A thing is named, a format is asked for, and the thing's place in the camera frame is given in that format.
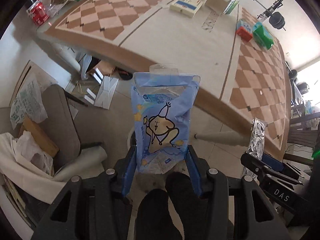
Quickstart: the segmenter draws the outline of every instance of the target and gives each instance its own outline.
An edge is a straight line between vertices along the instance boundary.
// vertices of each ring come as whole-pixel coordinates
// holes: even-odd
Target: aluminum foil package
[[[264,151],[264,132],[266,126],[267,123],[265,121],[262,121],[258,118],[252,120],[251,138],[246,153],[254,156],[259,160],[262,159]],[[257,177],[257,175],[255,175],[246,167],[243,168],[241,177],[243,177],[244,175],[249,175],[253,178]]]

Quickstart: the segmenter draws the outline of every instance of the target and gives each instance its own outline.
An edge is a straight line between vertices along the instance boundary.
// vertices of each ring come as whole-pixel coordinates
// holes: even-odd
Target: white plastic bag
[[[18,123],[23,122],[25,114],[28,114],[30,119],[36,123],[48,118],[42,104],[40,87],[34,73],[30,74],[12,103],[10,121],[13,129],[16,128]]]
[[[52,178],[53,159],[41,150],[30,132],[24,131],[12,144],[17,163],[42,177]]]

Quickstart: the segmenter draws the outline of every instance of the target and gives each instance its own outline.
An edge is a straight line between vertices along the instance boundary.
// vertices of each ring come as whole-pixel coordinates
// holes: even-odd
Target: table
[[[269,51],[235,35],[257,20],[238,5],[230,15],[203,6],[193,19],[173,0],[81,0],[40,37],[73,46],[129,71],[173,63],[201,76],[195,105],[248,136],[254,117],[268,122],[265,151],[282,160],[290,118],[290,83],[277,38]]]

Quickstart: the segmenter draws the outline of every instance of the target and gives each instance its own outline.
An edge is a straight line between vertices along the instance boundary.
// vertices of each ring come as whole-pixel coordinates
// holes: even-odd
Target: printed bag
[[[189,74],[133,74],[131,88],[139,172],[166,173],[185,158],[190,109],[200,77]]]

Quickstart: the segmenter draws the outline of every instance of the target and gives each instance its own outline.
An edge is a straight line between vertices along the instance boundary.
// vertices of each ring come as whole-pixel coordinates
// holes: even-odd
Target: screw
[[[252,181],[252,177],[249,176],[249,175],[245,175],[244,176],[244,180],[247,181],[247,182],[250,182],[250,181]]]
[[[71,178],[71,181],[72,181],[72,182],[78,182],[79,179],[80,179],[79,176],[73,176],[73,177]]]
[[[106,174],[108,174],[108,175],[112,175],[112,174],[115,174],[115,169],[107,169],[106,170]]]
[[[215,175],[215,174],[218,174],[218,170],[215,168],[211,168],[211,169],[209,169],[209,173],[212,175]]]

